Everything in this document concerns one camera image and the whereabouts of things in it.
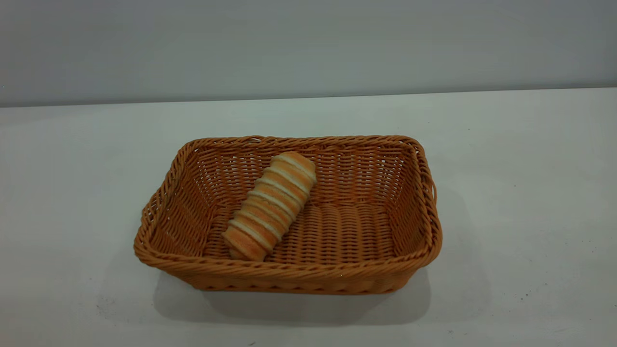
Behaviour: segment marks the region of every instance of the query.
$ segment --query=rectangular wicker basket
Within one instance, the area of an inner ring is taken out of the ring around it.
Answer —
[[[264,262],[230,259],[227,222],[270,158],[290,150],[317,166],[308,203]],[[439,253],[435,202],[424,150],[408,137],[205,138],[178,151],[134,249],[200,290],[388,293]]]

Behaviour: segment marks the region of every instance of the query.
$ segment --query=bread roll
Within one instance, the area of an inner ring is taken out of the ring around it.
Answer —
[[[263,261],[289,231],[316,183],[315,164],[301,154],[273,157],[223,233],[231,257]]]

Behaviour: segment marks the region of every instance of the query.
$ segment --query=bread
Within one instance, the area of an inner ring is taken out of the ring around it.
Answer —
[[[315,164],[301,154],[273,157],[223,233],[230,256],[263,261],[289,231],[316,183]]]

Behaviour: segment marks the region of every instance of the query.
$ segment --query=basket bottom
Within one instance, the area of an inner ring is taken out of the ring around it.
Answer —
[[[217,211],[202,256],[230,258],[221,233],[227,229],[234,211],[233,208]],[[265,262],[336,265],[394,256],[385,206],[376,203],[309,204]]]

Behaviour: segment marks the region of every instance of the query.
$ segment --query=bread stripe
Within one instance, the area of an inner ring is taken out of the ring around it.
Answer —
[[[275,174],[279,174],[283,178],[285,178],[287,181],[291,182],[293,185],[295,185],[296,187],[300,188],[306,195],[310,194],[310,189],[308,189],[303,184],[299,183],[295,178],[291,177],[289,175],[289,173],[287,173],[287,171],[285,171],[285,170],[281,170],[279,168],[270,166],[270,167],[267,167],[264,170],[264,172],[274,172]]]
[[[262,178],[258,178],[256,179],[257,183],[263,183],[269,186],[272,186],[280,191],[282,191],[283,193],[289,195],[290,197],[294,198],[294,200],[296,200],[296,202],[300,205],[304,205],[304,203],[306,203],[306,198],[304,196],[297,196],[296,194],[294,194],[291,190],[287,189],[287,187],[285,187],[284,185],[278,183],[277,181],[271,179],[270,177],[268,177],[268,175],[264,175]]]
[[[261,218],[257,217],[256,215],[247,212],[247,211],[242,211],[240,210],[238,212],[238,214],[243,215],[244,217],[251,219],[253,222],[263,226],[264,228],[266,228],[272,235],[274,235],[276,237],[276,239],[280,242],[283,239],[283,234],[281,232],[279,232],[275,227],[273,227],[272,225],[268,224],[266,221],[262,220]]]
[[[271,203],[273,203],[273,204],[277,205],[280,209],[282,209],[285,213],[287,213],[287,215],[288,215],[288,216],[290,216],[290,217],[291,217],[291,220],[296,220],[296,215],[295,215],[295,213],[294,213],[292,210],[290,210],[290,208],[289,208],[289,207],[287,207],[287,206],[286,206],[284,203],[282,203],[281,201],[279,201],[279,200],[277,200],[277,199],[275,199],[275,198],[271,197],[270,195],[263,194],[262,192],[260,192],[260,191],[256,191],[256,190],[252,190],[252,191],[248,192],[248,194],[247,194],[247,195],[259,196],[260,198],[265,199],[265,200],[267,200],[267,201],[269,201],[269,202],[271,202]]]
[[[232,219],[230,220],[230,225],[236,227],[240,231],[244,232],[246,235],[249,235],[253,240],[257,241],[259,245],[265,248],[267,251],[271,251],[274,245],[270,245],[270,243],[264,239],[259,233],[251,230],[251,228],[246,225],[240,223],[239,221]]]
[[[237,253],[242,254],[246,259],[263,260],[268,254],[268,251],[261,247],[259,243],[235,227],[228,227],[227,231],[222,235],[225,244],[235,249]]]
[[[315,175],[315,171],[313,171],[313,172],[309,171],[301,163],[297,162],[293,157],[285,156],[284,154],[285,153],[283,153],[283,154],[281,154],[279,156],[275,156],[272,159],[273,160],[284,161],[284,162],[286,162],[286,163],[288,163],[290,165],[293,165],[294,167],[297,167],[306,177],[311,179],[313,184],[317,182],[317,176]]]
[[[268,206],[264,206],[264,204],[260,204],[258,201],[255,201],[254,199],[247,199],[242,203],[242,205],[253,206],[255,208],[260,209],[264,213],[267,213],[268,215],[276,219],[276,221],[279,222],[282,226],[284,226],[285,229],[289,228],[289,225],[291,224],[291,222],[293,222],[293,220],[289,218],[287,213],[281,211],[282,214],[286,217],[286,220],[283,220],[280,215],[276,213],[272,213],[272,211],[270,210],[270,208],[268,208]]]

